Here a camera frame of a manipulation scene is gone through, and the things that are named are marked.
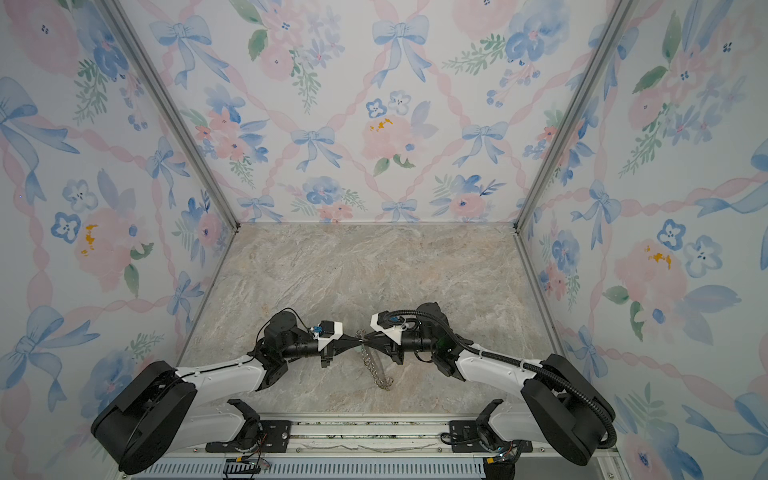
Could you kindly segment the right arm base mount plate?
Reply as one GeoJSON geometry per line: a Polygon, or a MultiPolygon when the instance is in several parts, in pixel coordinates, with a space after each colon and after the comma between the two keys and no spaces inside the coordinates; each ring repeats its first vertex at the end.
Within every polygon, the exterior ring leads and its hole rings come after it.
{"type": "Polygon", "coordinates": [[[490,425],[491,415],[502,405],[502,399],[492,400],[475,420],[452,420],[448,431],[439,435],[440,441],[451,447],[453,453],[486,453],[507,455],[533,451],[529,440],[504,440],[490,425]]]}

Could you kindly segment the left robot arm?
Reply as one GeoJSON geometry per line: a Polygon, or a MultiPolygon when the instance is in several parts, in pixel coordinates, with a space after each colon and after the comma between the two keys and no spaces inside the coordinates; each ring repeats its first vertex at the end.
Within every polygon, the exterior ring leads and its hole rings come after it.
{"type": "Polygon", "coordinates": [[[340,322],[309,327],[285,308],[261,327],[253,349],[236,359],[181,368],[151,363],[97,415],[91,433],[119,471],[129,475],[168,452],[198,444],[251,453],[267,435],[243,394],[275,385],[294,360],[317,357],[327,366],[361,344],[340,322]]]}

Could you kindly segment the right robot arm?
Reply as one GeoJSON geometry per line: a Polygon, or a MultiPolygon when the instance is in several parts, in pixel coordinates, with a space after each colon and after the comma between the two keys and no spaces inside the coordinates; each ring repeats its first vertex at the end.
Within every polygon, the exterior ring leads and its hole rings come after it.
{"type": "Polygon", "coordinates": [[[429,354],[448,378],[491,386],[518,398],[490,401],[475,419],[474,441],[510,460],[525,442],[543,442],[569,462],[584,466],[618,441],[610,403],[564,356],[519,359],[488,350],[457,334],[435,303],[372,316],[362,342],[395,363],[406,354],[429,354]]]}

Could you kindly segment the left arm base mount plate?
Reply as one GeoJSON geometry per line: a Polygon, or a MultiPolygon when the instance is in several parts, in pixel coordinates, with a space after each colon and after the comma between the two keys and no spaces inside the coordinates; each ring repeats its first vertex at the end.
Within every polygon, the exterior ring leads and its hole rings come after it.
{"type": "Polygon", "coordinates": [[[227,405],[233,407],[243,425],[230,441],[216,441],[206,444],[207,453],[285,453],[290,440],[292,422],[290,420],[263,420],[245,401],[229,399],[227,405]]]}

